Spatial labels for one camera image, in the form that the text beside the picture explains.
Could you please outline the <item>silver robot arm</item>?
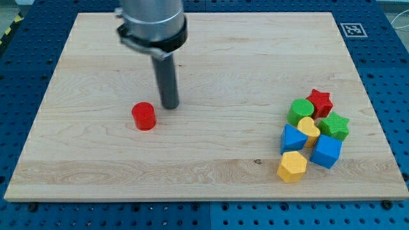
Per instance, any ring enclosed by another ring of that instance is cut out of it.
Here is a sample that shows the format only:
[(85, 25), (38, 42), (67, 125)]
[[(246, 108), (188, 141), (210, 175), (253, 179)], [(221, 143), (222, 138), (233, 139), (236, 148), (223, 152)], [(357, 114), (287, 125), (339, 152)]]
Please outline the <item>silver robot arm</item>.
[(163, 61), (187, 40), (187, 18), (182, 0), (119, 0), (114, 10), (123, 24), (120, 42)]

